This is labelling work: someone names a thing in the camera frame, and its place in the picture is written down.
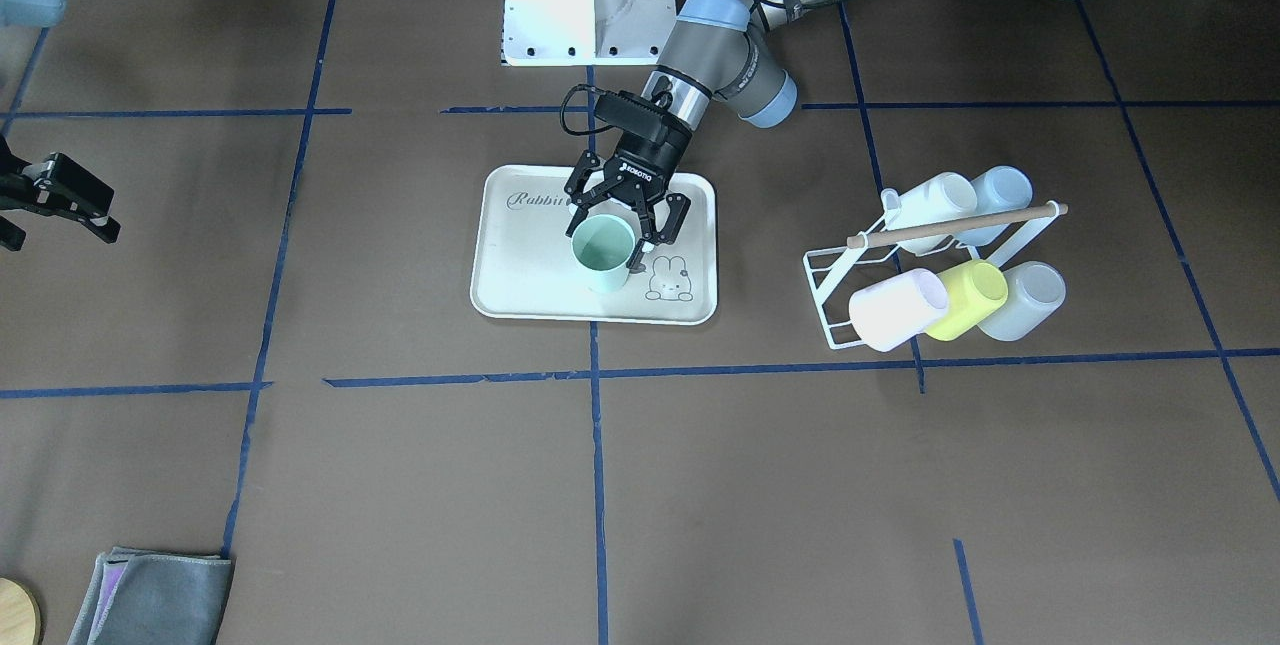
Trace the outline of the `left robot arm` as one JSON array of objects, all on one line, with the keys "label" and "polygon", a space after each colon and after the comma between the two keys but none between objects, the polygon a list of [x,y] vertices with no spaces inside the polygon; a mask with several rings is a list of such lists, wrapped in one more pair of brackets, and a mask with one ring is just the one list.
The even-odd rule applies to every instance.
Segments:
[{"label": "left robot arm", "polygon": [[797,86],[767,49],[765,35],[805,13],[847,0],[686,0],[639,93],[595,90],[596,131],[618,131],[609,157],[585,150],[564,184],[575,235],[607,200],[635,212],[639,234],[623,253],[637,271],[646,247],[677,241],[687,198],[669,191],[710,102],[773,127],[791,115]]}]

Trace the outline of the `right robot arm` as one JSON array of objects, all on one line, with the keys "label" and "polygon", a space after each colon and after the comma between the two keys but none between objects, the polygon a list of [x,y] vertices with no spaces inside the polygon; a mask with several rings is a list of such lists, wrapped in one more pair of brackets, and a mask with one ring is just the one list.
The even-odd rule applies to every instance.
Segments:
[{"label": "right robot arm", "polygon": [[[1,0],[3,26],[56,26],[67,0]],[[27,161],[1,139],[1,209],[67,218],[113,244],[122,227],[110,216],[115,191],[67,154],[54,152]]]}]

